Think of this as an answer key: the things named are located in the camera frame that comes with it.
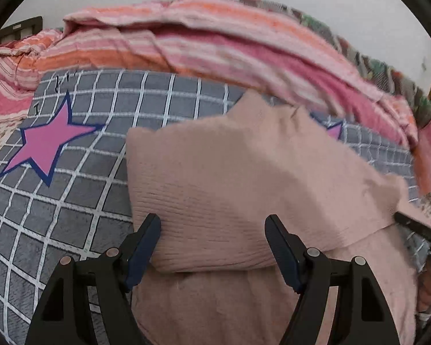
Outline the right hand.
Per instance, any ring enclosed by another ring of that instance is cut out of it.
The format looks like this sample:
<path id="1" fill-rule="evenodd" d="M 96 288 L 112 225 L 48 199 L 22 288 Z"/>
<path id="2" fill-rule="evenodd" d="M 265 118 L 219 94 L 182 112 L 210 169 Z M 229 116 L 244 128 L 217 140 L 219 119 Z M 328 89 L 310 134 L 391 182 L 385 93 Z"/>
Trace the right hand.
<path id="1" fill-rule="evenodd" d="M 417 312 L 427 312 L 431 309 L 431 255 L 418 276 L 417 287 Z"/>

